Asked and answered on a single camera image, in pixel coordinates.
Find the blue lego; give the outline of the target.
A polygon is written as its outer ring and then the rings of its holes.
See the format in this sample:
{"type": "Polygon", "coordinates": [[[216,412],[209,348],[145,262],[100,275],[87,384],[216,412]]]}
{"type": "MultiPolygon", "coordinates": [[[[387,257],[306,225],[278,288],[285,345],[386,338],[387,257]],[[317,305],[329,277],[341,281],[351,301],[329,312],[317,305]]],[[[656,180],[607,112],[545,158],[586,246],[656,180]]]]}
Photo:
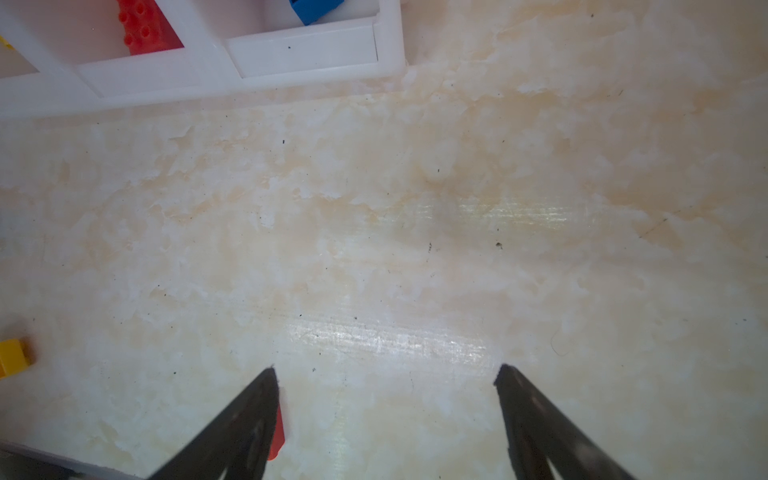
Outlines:
{"type": "Polygon", "coordinates": [[[304,26],[316,23],[337,9],[344,0],[290,0],[290,6],[304,26]]]}

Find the red small lego bottom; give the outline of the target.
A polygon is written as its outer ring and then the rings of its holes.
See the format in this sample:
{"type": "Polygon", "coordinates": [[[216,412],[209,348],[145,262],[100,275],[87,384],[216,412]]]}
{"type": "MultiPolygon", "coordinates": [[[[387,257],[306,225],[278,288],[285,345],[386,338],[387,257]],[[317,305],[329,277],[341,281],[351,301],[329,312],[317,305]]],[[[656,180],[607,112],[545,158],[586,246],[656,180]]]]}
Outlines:
{"type": "Polygon", "coordinates": [[[267,460],[268,461],[275,460],[278,457],[278,454],[284,444],[285,444],[285,432],[284,432],[282,411],[281,411],[281,407],[278,407],[277,414],[276,414],[275,429],[272,436],[272,441],[271,441],[267,460]]]}

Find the white three-compartment bin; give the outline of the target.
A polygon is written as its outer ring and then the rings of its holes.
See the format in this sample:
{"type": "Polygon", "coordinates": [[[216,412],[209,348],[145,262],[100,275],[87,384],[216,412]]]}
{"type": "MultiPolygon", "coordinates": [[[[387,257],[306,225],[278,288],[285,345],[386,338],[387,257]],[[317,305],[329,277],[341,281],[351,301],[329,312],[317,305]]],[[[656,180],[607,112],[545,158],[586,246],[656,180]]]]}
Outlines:
{"type": "Polygon", "coordinates": [[[87,113],[394,76],[401,5],[344,1],[304,26],[290,1],[155,1],[183,43],[131,55],[117,1],[5,1],[1,116],[87,113]]]}

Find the yellow double lego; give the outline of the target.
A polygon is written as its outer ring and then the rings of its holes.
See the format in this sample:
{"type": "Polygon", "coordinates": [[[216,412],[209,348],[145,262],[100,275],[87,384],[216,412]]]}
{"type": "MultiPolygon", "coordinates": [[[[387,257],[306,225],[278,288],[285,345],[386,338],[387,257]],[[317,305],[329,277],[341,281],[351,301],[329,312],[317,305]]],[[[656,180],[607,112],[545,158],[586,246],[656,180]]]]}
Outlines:
{"type": "Polygon", "coordinates": [[[31,365],[32,361],[21,339],[14,338],[0,342],[0,379],[21,373],[31,365]]]}

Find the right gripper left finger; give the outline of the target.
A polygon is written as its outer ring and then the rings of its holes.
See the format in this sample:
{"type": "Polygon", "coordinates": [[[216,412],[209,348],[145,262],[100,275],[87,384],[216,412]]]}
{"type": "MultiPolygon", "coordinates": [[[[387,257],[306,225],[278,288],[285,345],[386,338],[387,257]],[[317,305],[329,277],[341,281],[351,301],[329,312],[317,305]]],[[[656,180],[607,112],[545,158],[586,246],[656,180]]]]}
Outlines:
{"type": "Polygon", "coordinates": [[[278,380],[270,367],[150,479],[262,479],[278,407],[278,380]]]}

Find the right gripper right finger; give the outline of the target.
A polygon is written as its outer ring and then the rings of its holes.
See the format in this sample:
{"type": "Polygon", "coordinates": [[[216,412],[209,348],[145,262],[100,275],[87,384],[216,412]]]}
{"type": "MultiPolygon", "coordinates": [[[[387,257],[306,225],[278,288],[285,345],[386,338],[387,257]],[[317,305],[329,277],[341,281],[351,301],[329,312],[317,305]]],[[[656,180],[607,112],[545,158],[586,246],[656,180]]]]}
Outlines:
{"type": "Polygon", "coordinates": [[[503,364],[494,386],[516,478],[633,478],[517,368],[503,364]]]}

